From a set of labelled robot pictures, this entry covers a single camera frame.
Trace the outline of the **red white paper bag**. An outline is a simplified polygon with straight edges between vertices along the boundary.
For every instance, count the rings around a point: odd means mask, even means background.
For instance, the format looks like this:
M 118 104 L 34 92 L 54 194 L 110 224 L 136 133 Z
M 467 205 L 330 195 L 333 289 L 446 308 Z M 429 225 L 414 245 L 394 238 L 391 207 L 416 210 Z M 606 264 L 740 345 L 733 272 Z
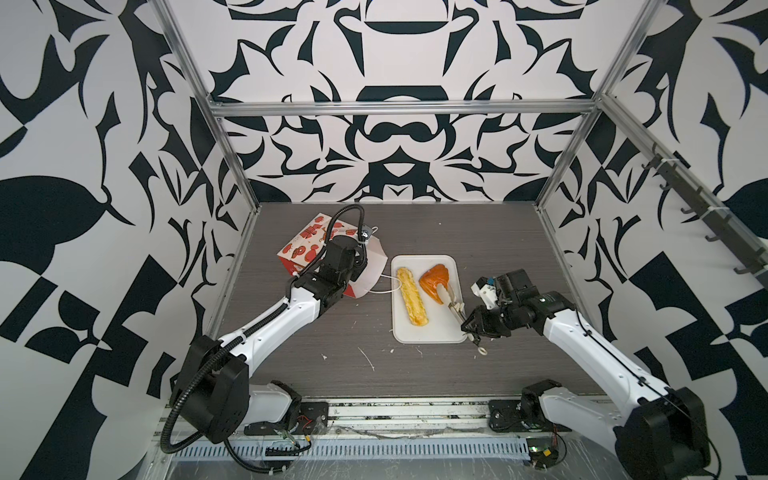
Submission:
M 373 289 L 388 261 L 373 228 L 322 212 L 315 214 L 277 257 L 289 274 L 315 274 L 337 281 L 352 298 L 361 298 Z

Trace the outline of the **long yellow fake bread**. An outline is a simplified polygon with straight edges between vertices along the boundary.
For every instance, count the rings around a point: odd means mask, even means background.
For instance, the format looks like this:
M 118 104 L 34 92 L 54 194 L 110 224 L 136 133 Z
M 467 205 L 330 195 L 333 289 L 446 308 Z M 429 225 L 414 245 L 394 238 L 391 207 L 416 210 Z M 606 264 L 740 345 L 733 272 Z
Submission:
M 413 273 L 410 269 L 401 267 L 397 270 L 396 275 L 401 283 L 400 291 L 402 293 L 409 321 L 412 325 L 417 327 L 426 326 L 429 323 L 429 319 Z

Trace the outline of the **orange fake croissant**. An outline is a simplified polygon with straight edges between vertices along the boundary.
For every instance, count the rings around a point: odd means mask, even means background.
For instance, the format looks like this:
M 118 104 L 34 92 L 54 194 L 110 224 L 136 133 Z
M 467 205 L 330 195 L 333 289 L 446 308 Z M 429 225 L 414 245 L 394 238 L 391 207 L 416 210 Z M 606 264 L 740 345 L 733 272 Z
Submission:
M 419 279 L 421 289 L 437 304 L 443 305 L 441 293 L 450 295 L 450 275 L 444 264 L 437 264 L 426 271 Z

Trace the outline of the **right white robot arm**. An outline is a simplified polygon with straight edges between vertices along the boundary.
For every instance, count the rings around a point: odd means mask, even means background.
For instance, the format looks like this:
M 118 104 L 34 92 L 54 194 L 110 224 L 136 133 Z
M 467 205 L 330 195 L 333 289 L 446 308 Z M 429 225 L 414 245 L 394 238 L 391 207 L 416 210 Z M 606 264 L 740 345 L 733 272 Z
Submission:
M 489 426 L 502 432 L 518 421 L 529 429 L 563 426 L 613 453 L 633 479 L 683 479 L 711 462 L 701 399 L 653 376 L 595 330 L 562 294 L 542 293 L 515 270 L 478 279 L 481 301 L 463 318 L 473 343 L 533 329 L 566 353 L 609 397 L 585 399 L 551 379 L 523 389 L 515 410 L 492 408 Z

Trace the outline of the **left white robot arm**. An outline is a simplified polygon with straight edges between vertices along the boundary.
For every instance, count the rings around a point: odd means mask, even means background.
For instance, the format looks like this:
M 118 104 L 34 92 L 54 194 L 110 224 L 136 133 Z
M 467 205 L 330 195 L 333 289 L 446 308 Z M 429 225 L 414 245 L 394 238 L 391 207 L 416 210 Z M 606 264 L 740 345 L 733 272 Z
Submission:
M 218 444 L 243 424 L 278 423 L 301 397 L 278 382 L 253 389 L 250 378 L 294 333 L 344 296 L 367 266 L 370 230 L 337 235 L 288 284 L 286 295 L 245 326 L 193 341 L 170 397 L 161 450 L 176 453 L 201 437 Z

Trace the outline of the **white rectangular tray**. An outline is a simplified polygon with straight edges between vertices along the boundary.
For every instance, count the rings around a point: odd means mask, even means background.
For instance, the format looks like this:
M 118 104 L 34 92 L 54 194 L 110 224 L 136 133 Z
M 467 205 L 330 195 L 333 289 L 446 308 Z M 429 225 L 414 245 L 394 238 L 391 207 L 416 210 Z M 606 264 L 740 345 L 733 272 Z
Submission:
M 411 323 L 397 281 L 397 271 L 407 268 L 414 276 L 414 282 L 432 267 L 442 264 L 449 272 L 449 284 L 456 300 L 463 301 L 458 268 L 455 260 L 449 255 L 398 255 L 392 258 L 390 267 L 392 279 L 391 294 L 392 330 L 394 338 L 402 344 L 459 344 L 467 339 L 461 331 L 460 322 L 447 305 L 439 305 L 431 297 L 419 289 L 425 307 L 428 323 L 425 326 L 415 326 Z

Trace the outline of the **small electronics board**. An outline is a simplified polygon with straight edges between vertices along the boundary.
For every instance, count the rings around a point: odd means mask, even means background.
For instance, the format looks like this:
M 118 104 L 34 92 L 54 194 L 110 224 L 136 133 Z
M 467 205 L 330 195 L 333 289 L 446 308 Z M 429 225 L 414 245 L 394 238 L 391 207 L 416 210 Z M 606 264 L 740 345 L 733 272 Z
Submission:
M 568 446 L 559 435 L 526 439 L 529 459 L 524 462 L 535 470 L 550 470 L 567 457 Z

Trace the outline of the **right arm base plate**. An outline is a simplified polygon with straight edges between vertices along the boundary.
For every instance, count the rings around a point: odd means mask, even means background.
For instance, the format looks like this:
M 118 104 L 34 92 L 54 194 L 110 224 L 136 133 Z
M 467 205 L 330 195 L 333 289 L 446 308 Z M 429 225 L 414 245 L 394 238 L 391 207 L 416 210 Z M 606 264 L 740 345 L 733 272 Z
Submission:
M 541 422 L 530 412 L 526 400 L 500 400 L 488 402 L 488 426 L 496 433 L 541 432 Z

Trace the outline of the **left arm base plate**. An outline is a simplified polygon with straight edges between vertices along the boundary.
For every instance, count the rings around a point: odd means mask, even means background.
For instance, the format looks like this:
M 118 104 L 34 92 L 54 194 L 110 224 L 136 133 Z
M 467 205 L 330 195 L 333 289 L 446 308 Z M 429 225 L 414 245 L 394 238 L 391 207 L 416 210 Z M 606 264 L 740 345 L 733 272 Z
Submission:
M 328 402 L 302 401 L 289 407 L 284 417 L 277 422 L 254 422 L 246 424 L 246 436 L 279 435 L 290 433 L 312 435 L 323 430 L 329 415 Z

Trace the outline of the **aluminium cage frame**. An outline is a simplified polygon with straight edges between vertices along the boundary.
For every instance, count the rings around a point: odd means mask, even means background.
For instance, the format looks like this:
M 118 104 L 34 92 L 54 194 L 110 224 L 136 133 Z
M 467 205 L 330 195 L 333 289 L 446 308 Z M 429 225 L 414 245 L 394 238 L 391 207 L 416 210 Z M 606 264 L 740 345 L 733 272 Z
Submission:
M 571 162 L 577 149 L 585 142 L 588 132 L 601 114 L 611 118 L 630 141 L 640 151 L 658 144 L 658 150 L 665 157 L 674 157 L 664 148 L 662 141 L 651 134 L 639 119 L 631 113 L 620 99 L 612 94 L 612 89 L 619 83 L 621 71 L 628 65 L 630 57 L 638 52 L 646 39 L 651 23 L 659 16 L 662 2 L 647 1 L 630 27 L 627 38 L 619 49 L 617 58 L 612 62 L 604 83 L 598 87 L 590 99 L 532 99 L 532 100 L 434 100 L 434 101 L 340 101 L 340 102 L 256 102 L 221 104 L 211 100 L 192 52 L 186 42 L 178 20 L 167 1 L 154 1 L 151 4 L 166 41 L 177 56 L 182 72 L 192 89 L 206 123 L 214 139 L 219 143 L 224 160 L 232 170 L 236 183 L 246 192 L 247 200 L 253 212 L 258 212 L 257 200 L 242 163 L 234 151 L 220 121 L 228 117 L 255 116 L 362 116 L 362 115 L 429 115 L 429 114 L 507 114 L 507 113 L 576 113 L 582 121 L 572 134 L 564 151 L 564 159 Z

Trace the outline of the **grey wall hook rack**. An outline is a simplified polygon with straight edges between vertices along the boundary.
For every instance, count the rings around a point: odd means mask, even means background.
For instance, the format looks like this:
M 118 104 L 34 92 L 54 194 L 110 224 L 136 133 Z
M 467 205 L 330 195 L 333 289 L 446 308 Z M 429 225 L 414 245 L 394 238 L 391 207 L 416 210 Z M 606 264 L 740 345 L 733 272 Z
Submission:
M 648 158 L 643 170 L 653 171 L 654 176 L 662 179 L 659 186 L 662 195 L 657 206 L 659 225 L 662 226 L 664 203 L 673 192 L 684 203 L 680 213 L 702 221 L 711 232 L 705 239 L 710 243 L 722 243 L 739 261 L 733 271 L 737 275 L 751 275 L 767 289 L 767 245 L 691 172 L 684 161 L 663 156 L 657 143 L 641 152 Z

